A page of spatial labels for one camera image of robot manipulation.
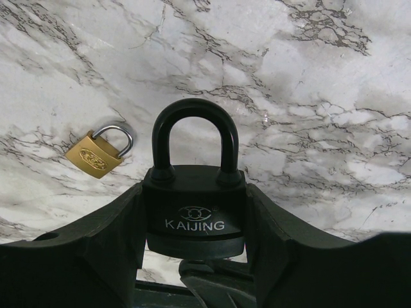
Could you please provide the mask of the black Kaijing padlock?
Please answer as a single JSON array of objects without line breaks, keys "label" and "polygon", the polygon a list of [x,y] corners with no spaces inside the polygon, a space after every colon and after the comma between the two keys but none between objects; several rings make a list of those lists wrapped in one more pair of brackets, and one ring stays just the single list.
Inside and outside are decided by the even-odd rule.
[{"label": "black Kaijing padlock", "polygon": [[[219,166],[172,165],[170,133],[187,117],[213,123],[220,133]],[[143,182],[148,248],[168,257],[210,260],[243,253],[246,181],[238,169],[238,131],[216,103],[186,98],[166,107],[152,131],[153,167]]]}]

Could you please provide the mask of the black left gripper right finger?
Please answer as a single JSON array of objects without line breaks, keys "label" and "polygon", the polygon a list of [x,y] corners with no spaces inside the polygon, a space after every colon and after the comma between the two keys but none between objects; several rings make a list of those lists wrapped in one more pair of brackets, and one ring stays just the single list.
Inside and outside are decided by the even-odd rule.
[{"label": "black left gripper right finger", "polygon": [[352,242],[247,187],[245,242],[259,307],[409,307],[410,234]]}]

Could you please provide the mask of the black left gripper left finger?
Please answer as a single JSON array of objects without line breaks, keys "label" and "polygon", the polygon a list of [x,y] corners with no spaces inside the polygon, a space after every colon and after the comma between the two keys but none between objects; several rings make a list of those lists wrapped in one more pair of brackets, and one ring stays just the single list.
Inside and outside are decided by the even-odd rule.
[{"label": "black left gripper left finger", "polygon": [[1,245],[1,307],[131,307],[143,261],[136,184],[32,241]]}]

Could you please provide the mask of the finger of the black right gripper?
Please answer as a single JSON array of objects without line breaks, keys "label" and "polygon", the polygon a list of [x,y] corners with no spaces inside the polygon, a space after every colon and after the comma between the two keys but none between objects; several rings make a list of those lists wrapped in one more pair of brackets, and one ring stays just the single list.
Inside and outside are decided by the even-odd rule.
[{"label": "finger of the black right gripper", "polygon": [[183,260],[179,265],[179,275],[202,307],[257,306],[254,279],[247,263],[225,259]]}]

